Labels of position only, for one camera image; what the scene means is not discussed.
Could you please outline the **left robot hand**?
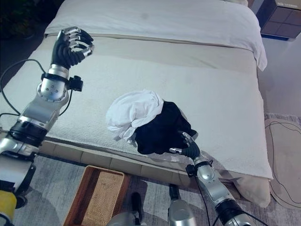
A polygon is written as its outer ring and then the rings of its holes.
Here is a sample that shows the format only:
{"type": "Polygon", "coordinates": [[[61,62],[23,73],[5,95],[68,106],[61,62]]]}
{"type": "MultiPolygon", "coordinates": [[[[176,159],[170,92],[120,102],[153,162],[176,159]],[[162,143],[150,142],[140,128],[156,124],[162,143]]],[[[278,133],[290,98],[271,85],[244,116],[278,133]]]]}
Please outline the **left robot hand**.
{"type": "Polygon", "coordinates": [[[93,53],[93,41],[90,34],[76,26],[62,29],[53,47],[51,64],[69,70],[93,53]]]}

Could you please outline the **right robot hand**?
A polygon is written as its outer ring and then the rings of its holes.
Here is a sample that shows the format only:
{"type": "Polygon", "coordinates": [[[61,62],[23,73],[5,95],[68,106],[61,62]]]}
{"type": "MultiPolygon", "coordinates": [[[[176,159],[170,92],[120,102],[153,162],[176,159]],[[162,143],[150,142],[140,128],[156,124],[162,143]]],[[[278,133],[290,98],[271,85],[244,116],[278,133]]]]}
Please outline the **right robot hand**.
{"type": "Polygon", "coordinates": [[[192,160],[199,157],[201,151],[198,145],[196,144],[195,140],[193,139],[193,137],[184,131],[178,131],[178,133],[181,135],[181,138],[184,144],[186,145],[186,147],[183,149],[170,148],[169,152],[173,154],[184,155],[186,157],[191,158],[192,160]]]}

